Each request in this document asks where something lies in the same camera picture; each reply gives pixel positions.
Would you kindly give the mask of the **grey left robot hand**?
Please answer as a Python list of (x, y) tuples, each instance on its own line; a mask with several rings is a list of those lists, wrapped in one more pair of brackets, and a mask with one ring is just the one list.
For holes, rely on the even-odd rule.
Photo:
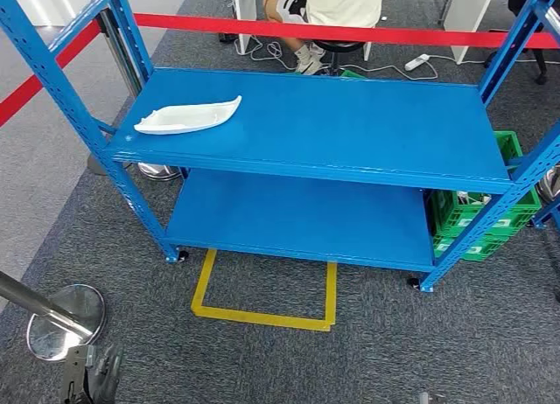
[(88, 394), (92, 403), (113, 404), (121, 378), (124, 347), (111, 344), (88, 371)]

